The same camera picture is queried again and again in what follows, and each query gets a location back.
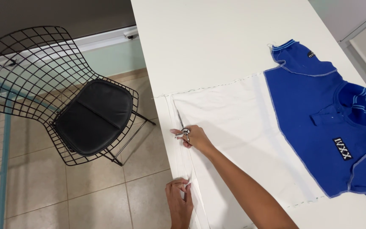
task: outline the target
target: blue polo shirt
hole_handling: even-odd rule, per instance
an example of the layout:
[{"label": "blue polo shirt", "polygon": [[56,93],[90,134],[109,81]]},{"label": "blue polo shirt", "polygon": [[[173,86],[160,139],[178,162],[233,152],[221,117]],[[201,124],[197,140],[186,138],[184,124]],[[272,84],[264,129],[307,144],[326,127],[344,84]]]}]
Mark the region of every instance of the blue polo shirt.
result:
[{"label": "blue polo shirt", "polygon": [[279,128],[330,198],[366,194],[366,88],[290,40],[272,49],[265,71]]}]

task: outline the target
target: gray wall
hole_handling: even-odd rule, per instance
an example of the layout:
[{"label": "gray wall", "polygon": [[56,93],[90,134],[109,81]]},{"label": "gray wall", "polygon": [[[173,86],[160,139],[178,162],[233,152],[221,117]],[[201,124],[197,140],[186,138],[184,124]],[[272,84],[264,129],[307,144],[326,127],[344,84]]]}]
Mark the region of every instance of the gray wall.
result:
[{"label": "gray wall", "polygon": [[40,25],[78,38],[135,25],[135,18],[130,0],[0,0],[0,37]]}]

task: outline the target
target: logo patch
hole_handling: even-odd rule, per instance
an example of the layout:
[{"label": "logo patch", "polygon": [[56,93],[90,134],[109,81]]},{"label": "logo patch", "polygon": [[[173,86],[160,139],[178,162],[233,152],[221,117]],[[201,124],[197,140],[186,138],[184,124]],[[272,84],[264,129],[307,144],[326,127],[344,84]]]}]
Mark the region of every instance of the logo patch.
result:
[{"label": "logo patch", "polygon": [[315,54],[312,51],[308,52],[308,57],[309,58],[312,58],[313,56],[315,56]]},{"label": "logo patch", "polygon": [[342,139],[340,137],[333,138],[333,142],[334,142],[335,146],[337,147],[338,152],[340,152],[344,161],[348,161],[353,158],[351,156],[350,152],[348,151],[347,146],[345,145],[345,143],[342,141]]}]

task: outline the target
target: wire chair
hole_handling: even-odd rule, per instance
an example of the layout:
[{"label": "wire chair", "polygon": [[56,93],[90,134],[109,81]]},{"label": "wire chair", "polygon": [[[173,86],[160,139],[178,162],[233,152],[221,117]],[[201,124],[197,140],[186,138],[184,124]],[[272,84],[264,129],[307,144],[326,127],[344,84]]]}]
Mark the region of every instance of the wire chair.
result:
[{"label": "wire chair", "polygon": [[[0,112],[43,124],[66,165],[83,164],[104,156],[122,166],[117,156],[125,146],[147,121],[155,125],[138,114],[138,100],[135,90],[95,73],[62,27],[32,27],[0,38]],[[111,138],[100,143],[99,149],[89,149],[86,153],[79,143],[79,146],[74,143],[72,134],[78,134],[76,138],[83,142],[86,136],[99,136],[100,130],[88,121],[81,127],[71,122],[73,119],[89,120],[92,116],[100,119],[101,124],[106,123],[99,127],[109,129]],[[120,151],[116,150],[136,116],[145,122]],[[69,124],[74,133],[69,136],[58,127],[59,124]]]}]

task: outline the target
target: white fabric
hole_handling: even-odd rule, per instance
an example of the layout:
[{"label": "white fabric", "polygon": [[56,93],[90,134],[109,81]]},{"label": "white fabric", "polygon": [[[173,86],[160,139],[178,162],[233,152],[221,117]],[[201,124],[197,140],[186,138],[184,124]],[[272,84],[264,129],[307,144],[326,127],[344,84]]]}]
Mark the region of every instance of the white fabric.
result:
[{"label": "white fabric", "polygon": [[[216,148],[283,208],[325,196],[280,132],[263,73],[166,98],[176,128],[180,129],[177,109],[184,125],[203,127]],[[179,176],[193,182],[194,215],[203,229],[252,225],[207,158],[178,141],[175,153]]]}]

